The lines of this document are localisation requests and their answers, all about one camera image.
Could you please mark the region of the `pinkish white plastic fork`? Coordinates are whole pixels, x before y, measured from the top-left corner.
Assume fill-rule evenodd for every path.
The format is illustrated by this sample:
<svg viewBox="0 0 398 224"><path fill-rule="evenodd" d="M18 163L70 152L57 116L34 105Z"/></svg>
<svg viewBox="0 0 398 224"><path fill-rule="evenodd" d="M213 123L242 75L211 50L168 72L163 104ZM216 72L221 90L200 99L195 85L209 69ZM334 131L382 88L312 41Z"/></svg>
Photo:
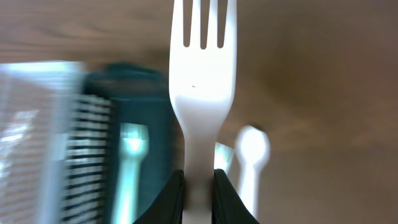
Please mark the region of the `pinkish white plastic fork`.
<svg viewBox="0 0 398 224"><path fill-rule="evenodd" d="M169 95L184 141L182 223L212 222L215 144L233 99L237 64L237 1L226 7L218 46L218 2L210 1L206 48L200 47L201 2L194 1L190 44L183 44L183 1L175 0L169 57Z"/></svg>

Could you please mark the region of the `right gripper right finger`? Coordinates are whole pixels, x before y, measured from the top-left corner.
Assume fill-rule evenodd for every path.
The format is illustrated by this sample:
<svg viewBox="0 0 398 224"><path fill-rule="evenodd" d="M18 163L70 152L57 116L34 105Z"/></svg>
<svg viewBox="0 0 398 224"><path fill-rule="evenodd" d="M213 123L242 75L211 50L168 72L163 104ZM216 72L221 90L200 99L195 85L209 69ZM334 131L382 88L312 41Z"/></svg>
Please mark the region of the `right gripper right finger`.
<svg viewBox="0 0 398 224"><path fill-rule="evenodd" d="M226 173L214 170L212 224L259 224L247 210Z"/></svg>

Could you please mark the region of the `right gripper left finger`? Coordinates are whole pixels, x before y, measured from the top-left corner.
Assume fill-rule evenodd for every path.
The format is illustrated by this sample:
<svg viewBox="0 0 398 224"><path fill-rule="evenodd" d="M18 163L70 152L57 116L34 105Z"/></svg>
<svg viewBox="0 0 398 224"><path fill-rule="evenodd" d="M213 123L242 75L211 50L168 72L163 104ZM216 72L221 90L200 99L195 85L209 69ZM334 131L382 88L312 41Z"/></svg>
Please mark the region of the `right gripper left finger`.
<svg viewBox="0 0 398 224"><path fill-rule="evenodd" d="M152 205L134 224L181 224L185 190L183 170L175 170Z"/></svg>

